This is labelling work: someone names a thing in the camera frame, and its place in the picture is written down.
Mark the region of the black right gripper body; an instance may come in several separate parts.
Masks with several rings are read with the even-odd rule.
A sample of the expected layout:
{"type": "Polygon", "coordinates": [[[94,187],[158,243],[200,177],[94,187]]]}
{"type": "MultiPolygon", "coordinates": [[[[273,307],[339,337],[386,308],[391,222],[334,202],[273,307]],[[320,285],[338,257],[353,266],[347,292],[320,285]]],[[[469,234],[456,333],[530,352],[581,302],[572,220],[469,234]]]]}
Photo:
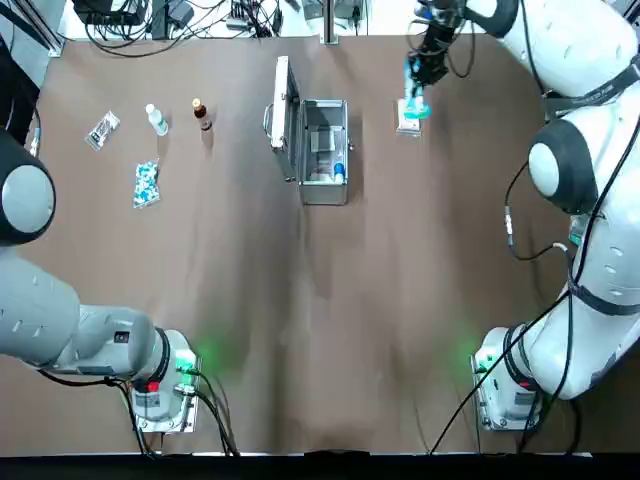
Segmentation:
{"type": "Polygon", "coordinates": [[[420,53],[426,56],[444,54],[453,43],[459,19],[430,19],[424,38],[420,44],[420,53]]]}

